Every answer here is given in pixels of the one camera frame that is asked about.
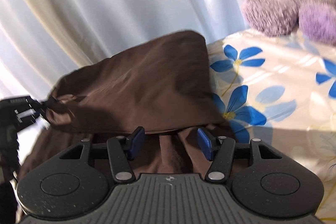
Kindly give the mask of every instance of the white curtain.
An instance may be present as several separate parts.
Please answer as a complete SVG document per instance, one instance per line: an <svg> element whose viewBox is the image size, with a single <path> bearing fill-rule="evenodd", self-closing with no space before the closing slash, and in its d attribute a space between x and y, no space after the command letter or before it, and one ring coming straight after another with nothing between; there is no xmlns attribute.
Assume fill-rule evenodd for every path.
<svg viewBox="0 0 336 224"><path fill-rule="evenodd" d="M1 0L0 97L43 99L62 75L177 30L214 42L247 28L242 1Z"/></svg>

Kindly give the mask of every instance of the brown cloth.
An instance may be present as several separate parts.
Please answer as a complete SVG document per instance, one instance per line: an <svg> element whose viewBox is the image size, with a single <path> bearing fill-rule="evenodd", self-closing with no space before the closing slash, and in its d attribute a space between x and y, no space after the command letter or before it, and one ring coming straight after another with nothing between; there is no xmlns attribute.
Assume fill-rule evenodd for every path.
<svg viewBox="0 0 336 224"><path fill-rule="evenodd" d="M147 139L131 162L139 173L205 174L210 163L200 151L197 126L233 137L212 102L204 37L183 31L130 48L63 77L41 132L22 165L19 179L63 149L90 138L106 142L138 126ZM109 174L107 161L95 168Z"/></svg>

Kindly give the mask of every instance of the circular pad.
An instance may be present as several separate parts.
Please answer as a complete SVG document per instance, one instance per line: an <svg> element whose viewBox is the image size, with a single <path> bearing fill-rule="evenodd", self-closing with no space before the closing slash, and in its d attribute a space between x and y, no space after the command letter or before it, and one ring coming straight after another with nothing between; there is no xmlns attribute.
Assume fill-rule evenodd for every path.
<svg viewBox="0 0 336 224"><path fill-rule="evenodd" d="M80 180L70 174L53 174L41 182L43 192L54 196L68 195L78 189Z"/></svg>
<svg viewBox="0 0 336 224"><path fill-rule="evenodd" d="M290 195L300 188L298 179L285 173L265 175L260 183L264 190L274 195Z"/></svg>

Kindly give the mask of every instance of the yellow flower stem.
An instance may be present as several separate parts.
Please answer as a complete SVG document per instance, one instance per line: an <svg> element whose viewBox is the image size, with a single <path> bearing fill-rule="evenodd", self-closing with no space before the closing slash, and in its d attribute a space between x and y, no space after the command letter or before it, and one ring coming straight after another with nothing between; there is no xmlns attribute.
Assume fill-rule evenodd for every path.
<svg viewBox="0 0 336 224"><path fill-rule="evenodd" d="M336 160L336 156L329 160L328 163L332 162L333 160Z"/></svg>
<svg viewBox="0 0 336 224"><path fill-rule="evenodd" d="M322 208L325 205L325 203L328 201L328 199L330 198L330 196L332 195L332 193L334 192L335 189L336 189L336 182L331 187L329 193L327 194L327 196L325 197L325 199L322 201L322 203L320 204L319 208Z"/></svg>
<svg viewBox="0 0 336 224"><path fill-rule="evenodd" d="M237 77L238 77L238 72L239 72L239 66L237 67L237 72L236 72L236 76L235 78L233 78L232 83L229 85L229 87L224 91L224 93L222 94L222 97L226 94L226 92L232 87L233 83L236 81Z"/></svg>
<svg viewBox="0 0 336 224"><path fill-rule="evenodd" d="M336 222L336 217L323 217L320 218L321 221L334 221Z"/></svg>

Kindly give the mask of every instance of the metal screw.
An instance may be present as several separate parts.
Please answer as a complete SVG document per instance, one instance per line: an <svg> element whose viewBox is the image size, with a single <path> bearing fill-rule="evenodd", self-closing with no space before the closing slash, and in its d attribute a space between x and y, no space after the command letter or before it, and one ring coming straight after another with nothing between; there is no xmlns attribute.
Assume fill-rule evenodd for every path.
<svg viewBox="0 0 336 224"><path fill-rule="evenodd" d="M225 178L225 175L221 172L211 172L208 175L208 178L210 178L211 180L222 180L223 178Z"/></svg>
<svg viewBox="0 0 336 224"><path fill-rule="evenodd" d="M166 177L166 180L168 180L168 181L173 181L173 180L175 180L175 178L172 177L172 176L169 176L169 177Z"/></svg>
<svg viewBox="0 0 336 224"><path fill-rule="evenodd" d="M119 172L115 175L117 180L129 180L132 178L132 174L130 172Z"/></svg>

